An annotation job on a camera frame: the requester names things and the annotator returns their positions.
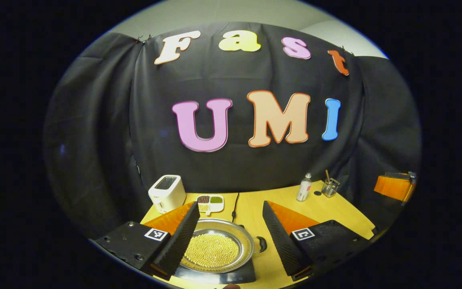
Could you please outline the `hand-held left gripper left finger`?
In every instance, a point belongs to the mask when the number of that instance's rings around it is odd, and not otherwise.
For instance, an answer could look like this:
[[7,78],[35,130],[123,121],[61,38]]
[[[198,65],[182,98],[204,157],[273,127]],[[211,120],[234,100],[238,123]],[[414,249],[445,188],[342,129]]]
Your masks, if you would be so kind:
[[134,269],[169,281],[199,218],[198,203],[193,201],[144,224],[128,221],[94,242]]

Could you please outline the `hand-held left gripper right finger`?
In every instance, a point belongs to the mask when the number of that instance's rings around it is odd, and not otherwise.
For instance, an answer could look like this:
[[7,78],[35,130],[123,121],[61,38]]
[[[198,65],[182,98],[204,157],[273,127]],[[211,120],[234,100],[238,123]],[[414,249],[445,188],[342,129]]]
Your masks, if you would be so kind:
[[262,216],[293,281],[325,274],[370,243],[338,221],[317,222],[271,201],[264,201]]

